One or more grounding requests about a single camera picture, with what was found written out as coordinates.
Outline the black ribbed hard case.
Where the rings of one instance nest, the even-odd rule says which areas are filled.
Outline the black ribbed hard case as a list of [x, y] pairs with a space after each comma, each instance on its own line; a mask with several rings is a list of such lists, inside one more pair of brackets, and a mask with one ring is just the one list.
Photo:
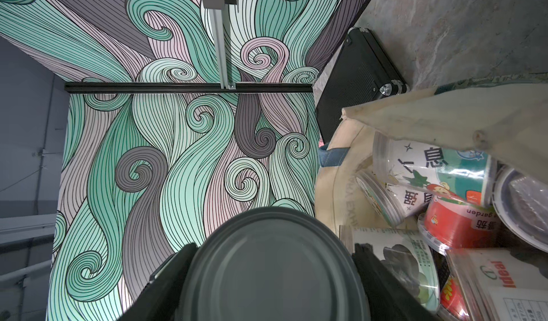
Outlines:
[[343, 108], [409, 90], [374, 32], [368, 28], [351, 29], [316, 107], [323, 142], [330, 142], [334, 136]]

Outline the clear jar ideal label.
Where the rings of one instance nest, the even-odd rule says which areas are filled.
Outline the clear jar ideal label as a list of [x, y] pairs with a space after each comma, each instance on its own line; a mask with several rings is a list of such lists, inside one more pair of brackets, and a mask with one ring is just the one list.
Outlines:
[[526, 248], [453, 249], [450, 271], [471, 320], [546, 320], [547, 254]]

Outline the red tomato seed jar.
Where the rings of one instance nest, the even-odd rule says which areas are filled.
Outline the red tomato seed jar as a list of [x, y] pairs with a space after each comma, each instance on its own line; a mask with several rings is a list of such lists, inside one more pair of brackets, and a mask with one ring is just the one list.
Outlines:
[[452, 249], [494, 247], [500, 220], [492, 207], [435, 196], [418, 217], [418, 230], [435, 252], [445, 256]]

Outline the silver aluminium wall rail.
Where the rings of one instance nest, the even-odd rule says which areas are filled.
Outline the silver aluminium wall rail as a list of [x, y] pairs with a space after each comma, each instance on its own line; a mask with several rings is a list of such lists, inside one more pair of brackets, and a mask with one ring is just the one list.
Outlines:
[[228, 61], [225, 49], [223, 12], [227, 5], [236, 5], [237, 0], [202, 0], [208, 13], [213, 32], [213, 43], [218, 64], [218, 76], [221, 89], [234, 90], [235, 83], [228, 75]]

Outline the cream canvas tote bag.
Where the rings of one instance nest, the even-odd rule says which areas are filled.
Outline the cream canvas tote bag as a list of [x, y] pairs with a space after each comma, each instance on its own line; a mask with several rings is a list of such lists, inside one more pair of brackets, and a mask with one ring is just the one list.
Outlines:
[[453, 150], [485, 151], [547, 182], [547, 75], [468, 79], [339, 109], [335, 133], [319, 149], [315, 216], [341, 225], [383, 228], [358, 192], [355, 174], [372, 165], [376, 132]]

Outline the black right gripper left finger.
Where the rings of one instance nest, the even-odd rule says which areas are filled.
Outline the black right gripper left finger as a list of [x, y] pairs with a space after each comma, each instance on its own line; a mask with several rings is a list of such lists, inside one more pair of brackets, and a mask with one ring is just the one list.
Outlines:
[[150, 276], [136, 302], [119, 320], [175, 320], [181, 292], [198, 251], [195, 243], [168, 257]]

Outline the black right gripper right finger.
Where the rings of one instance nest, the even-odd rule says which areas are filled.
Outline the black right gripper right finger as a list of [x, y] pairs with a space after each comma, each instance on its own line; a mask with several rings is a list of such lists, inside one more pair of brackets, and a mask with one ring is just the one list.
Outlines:
[[369, 246], [356, 243], [352, 260], [368, 297], [372, 320], [436, 319], [389, 272]]

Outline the clear jar cartoon leaf lid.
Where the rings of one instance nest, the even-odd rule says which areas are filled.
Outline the clear jar cartoon leaf lid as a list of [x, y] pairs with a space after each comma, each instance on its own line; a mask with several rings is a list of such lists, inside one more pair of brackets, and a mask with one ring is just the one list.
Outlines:
[[382, 182], [482, 207], [490, 205], [497, 161], [484, 152], [396, 141], [376, 132], [372, 157], [373, 172]]

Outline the black wall rail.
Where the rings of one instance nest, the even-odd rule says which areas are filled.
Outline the black wall rail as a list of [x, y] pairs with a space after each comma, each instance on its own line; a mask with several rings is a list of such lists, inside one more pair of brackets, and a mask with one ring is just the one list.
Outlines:
[[312, 93], [312, 85], [294, 83], [237, 83], [222, 89], [217, 83], [65, 83], [70, 94], [96, 93]]

